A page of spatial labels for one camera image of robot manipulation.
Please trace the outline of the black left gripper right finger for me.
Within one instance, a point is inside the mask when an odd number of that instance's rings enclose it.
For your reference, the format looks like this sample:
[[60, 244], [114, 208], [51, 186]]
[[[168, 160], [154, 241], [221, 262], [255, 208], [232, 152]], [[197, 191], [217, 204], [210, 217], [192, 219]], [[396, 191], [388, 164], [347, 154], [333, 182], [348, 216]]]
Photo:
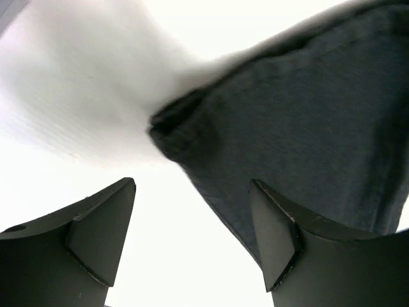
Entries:
[[266, 291], [278, 307], [408, 305], [408, 232], [377, 236], [327, 219], [252, 180]]

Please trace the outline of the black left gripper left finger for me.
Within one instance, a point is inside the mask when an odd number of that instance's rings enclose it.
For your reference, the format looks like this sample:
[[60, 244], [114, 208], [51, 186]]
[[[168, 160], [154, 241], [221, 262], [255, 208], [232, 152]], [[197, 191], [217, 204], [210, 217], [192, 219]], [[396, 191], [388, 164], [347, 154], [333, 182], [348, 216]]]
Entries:
[[1, 232], [1, 306], [104, 306], [135, 199], [122, 178], [96, 194]]

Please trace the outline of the black trousers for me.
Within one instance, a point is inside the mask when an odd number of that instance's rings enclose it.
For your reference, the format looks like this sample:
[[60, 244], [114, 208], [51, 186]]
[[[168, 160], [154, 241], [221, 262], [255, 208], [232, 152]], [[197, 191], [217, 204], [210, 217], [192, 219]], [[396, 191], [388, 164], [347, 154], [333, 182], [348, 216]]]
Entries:
[[339, 223], [393, 233], [408, 195], [408, 2], [329, 11], [150, 125], [255, 260], [253, 179]]

